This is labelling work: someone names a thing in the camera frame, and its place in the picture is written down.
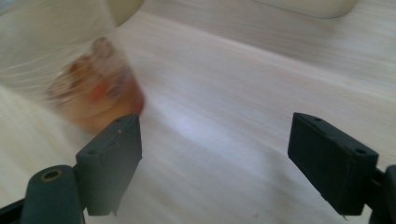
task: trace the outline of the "table surface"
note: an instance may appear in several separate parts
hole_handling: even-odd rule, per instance
[[[293,112],[396,163],[396,2],[323,20],[245,0],[146,0],[118,28],[147,97],[143,160],[117,217],[87,223],[367,223],[289,160]],[[0,205],[92,136],[0,89]]]

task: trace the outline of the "black plastic part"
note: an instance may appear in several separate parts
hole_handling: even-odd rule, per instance
[[[24,199],[9,204],[0,209],[0,224],[18,224],[20,223],[21,212]]]
[[[90,216],[117,212],[120,200],[142,159],[139,117],[113,121],[76,156],[78,192]]]
[[[391,219],[393,223],[396,223],[396,165],[387,168],[382,193],[387,202]]]
[[[295,113],[288,154],[340,215],[360,215],[378,154],[323,119]]]
[[[78,188],[73,168],[53,166],[30,180],[21,213],[21,223],[80,224]]]

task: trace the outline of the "wood grain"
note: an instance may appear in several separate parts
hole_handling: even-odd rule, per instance
[[[119,28],[147,97],[143,160],[117,217],[87,223],[367,223],[336,214],[287,157],[292,113],[396,161],[391,1],[318,20],[253,1],[147,0]],[[92,137],[1,90],[0,205]]]

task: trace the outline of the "translucent cup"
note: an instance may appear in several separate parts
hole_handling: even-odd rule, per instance
[[[144,104],[101,0],[0,0],[0,83],[85,130]]]

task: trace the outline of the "orange object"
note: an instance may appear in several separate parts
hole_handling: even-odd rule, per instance
[[[98,101],[100,98],[106,95],[106,92],[108,88],[110,87],[110,84],[107,81],[102,81],[99,84],[97,84],[91,94],[90,94],[90,102],[95,103]]]

